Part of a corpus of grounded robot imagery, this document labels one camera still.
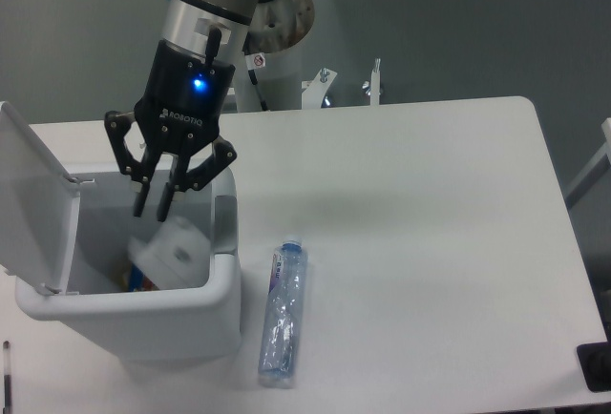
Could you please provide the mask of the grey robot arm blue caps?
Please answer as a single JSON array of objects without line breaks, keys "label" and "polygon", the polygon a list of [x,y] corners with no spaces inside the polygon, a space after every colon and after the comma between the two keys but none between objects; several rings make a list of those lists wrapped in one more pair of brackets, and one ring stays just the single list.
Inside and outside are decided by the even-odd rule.
[{"label": "grey robot arm blue caps", "polygon": [[142,215],[162,155],[173,163],[159,221],[177,193],[204,188],[236,159],[220,134],[222,105],[241,58],[295,33],[292,8],[263,20],[277,1],[169,0],[142,98],[128,113],[104,116],[118,169],[138,187],[135,217]]}]

